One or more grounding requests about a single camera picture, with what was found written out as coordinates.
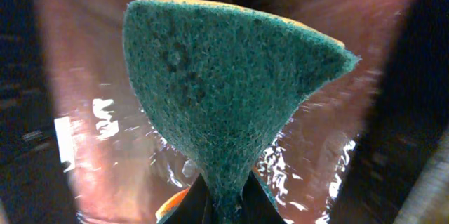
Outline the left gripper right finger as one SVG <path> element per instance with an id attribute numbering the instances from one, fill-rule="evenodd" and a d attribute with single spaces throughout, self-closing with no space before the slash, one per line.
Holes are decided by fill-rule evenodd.
<path id="1" fill-rule="evenodd" d="M 243 224 L 285 224 L 252 171 L 243 187 L 241 198 Z"/>

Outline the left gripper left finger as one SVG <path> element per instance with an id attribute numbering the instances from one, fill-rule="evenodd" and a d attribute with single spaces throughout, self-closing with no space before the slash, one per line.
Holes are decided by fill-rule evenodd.
<path id="1" fill-rule="evenodd" d="M 158 224 L 211 224 L 213 200 L 203 176 L 199 174 L 194 183 L 174 194 L 157 210 Z"/>

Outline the green scouring sponge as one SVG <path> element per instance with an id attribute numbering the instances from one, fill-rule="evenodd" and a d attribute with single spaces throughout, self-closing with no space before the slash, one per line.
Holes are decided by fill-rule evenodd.
<path id="1" fill-rule="evenodd" d="M 306 25 L 204 0 L 130 2 L 123 50 L 152 126 L 203 176 L 212 223 L 242 223 L 251 171 L 267 194 L 253 171 L 258 157 L 301 103 L 358 62 Z"/>

